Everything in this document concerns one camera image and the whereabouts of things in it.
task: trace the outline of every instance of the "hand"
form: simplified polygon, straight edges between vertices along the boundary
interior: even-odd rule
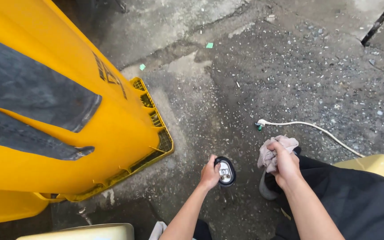
[[[210,191],[215,187],[220,179],[220,163],[214,166],[214,160],[217,156],[211,155],[210,160],[201,171],[201,180],[198,186],[202,186],[205,190]]]
[[[268,149],[276,151],[278,171],[272,172],[276,183],[285,190],[291,188],[294,183],[303,179],[299,168],[299,158],[292,152],[291,154],[278,142],[268,146]]]

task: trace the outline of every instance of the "asphalt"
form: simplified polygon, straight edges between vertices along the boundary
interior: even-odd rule
[[[213,48],[205,48],[207,42]],[[108,57],[121,61],[120,55]],[[144,71],[138,70],[141,63]],[[384,52],[287,7],[244,2],[233,14],[125,66],[126,77],[145,81],[175,153],[103,194],[53,205],[54,229],[86,223],[68,222],[66,212],[110,212],[137,199],[147,199],[169,222],[209,155],[216,154],[232,159],[238,178],[228,193],[216,188],[204,201],[200,218],[213,238],[271,238],[284,217],[258,191],[257,159],[266,139],[296,138],[303,155],[329,164],[356,156],[309,126],[265,126],[259,132],[254,123],[261,118],[315,123],[361,154],[384,154]]]

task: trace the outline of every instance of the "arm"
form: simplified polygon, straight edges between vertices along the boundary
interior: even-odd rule
[[[160,240],[191,240],[193,238],[196,221],[204,198],[208,191],[217,185],[220,178],[220,164],[215,167],[215,159],[216,156],[211,155],[210,160],[201,171],[200,183],[163,232]]]
[[[268,149],[276,150],[278,172],[274,173],[275,179],[290,204],[300,239],[344,240],[321,201],[302,177],[297,156],[289,154],[277,142]]]

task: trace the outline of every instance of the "pink cloth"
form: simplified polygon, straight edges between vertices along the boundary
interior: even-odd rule
[[[266,140],[260,148],[260,156],[259,160],[257,160],[257,166],[259,168],[266,167],[266,172],[274,172],[277,170],[276,151],[268,149],[268,145],[273,142],[279,142],[289,153],[291,153],[293,149],[299,145],[299,142],[295,138],[287,138],[282,135]]]

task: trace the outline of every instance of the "person's left hand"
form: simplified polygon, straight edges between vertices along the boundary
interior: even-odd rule
[[[201,181],[198,186],[202,186],[205,190],[210,191],[213,187],[215,187],[220,179],[220,163],[214,166],[214,160],[217,156],[211,155],[210,160],[201,171]]]

